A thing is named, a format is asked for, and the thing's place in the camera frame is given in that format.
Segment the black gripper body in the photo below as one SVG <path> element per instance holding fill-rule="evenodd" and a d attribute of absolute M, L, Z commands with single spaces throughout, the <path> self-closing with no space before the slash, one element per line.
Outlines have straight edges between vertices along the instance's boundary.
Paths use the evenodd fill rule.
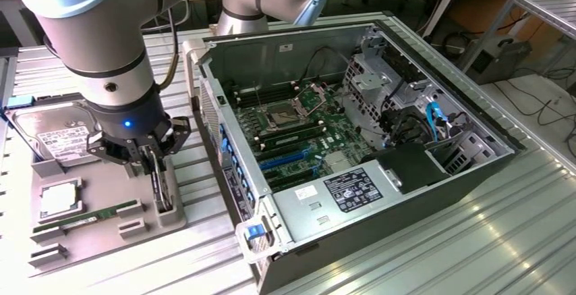
<path fill-rule="evenodd" d="M 88 135 L 88 144 L 103 138 L 135 140 L 151 135 L 162 138 L 171 129 L 170 116 L 159 95 L 146 95 L 122 106 L 106 107 L 90 101 L 87 105 L 102 128 Z"/>

